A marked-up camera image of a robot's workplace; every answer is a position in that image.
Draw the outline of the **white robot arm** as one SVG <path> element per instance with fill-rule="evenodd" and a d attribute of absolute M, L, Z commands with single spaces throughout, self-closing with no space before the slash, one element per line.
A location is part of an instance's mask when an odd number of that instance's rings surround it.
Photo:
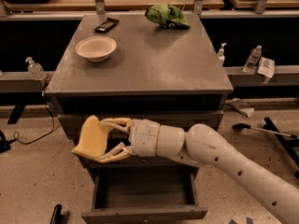
<path fill-rule="evenodd" d="M 242 155 L 205 124 L 188 131 L 148 119 L 102 119 L 99 124 L 129 134 L 130 145 L 121 147 L 129 155 L 164 157 L 191 166 L 203 161 L 230 176 L 282 224 L 299 223 L 299 189 Z"/>

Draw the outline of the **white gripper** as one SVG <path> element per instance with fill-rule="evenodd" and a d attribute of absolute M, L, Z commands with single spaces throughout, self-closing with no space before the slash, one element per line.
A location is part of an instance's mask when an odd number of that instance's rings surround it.
<path fill-rule="evenodd" d="M 121 161 L 135 154 L 139 157 L 153 157 L 156 155 L 156 145 L 160 124 L 148 119 L 135 119 L 133 124 L 130 118 L 107 118 L 99 123 L 112 127 L 124 133 L 130 133 L 130 146 L 120 142 L 108 153 L 96 158 L 99 163 Z"/>

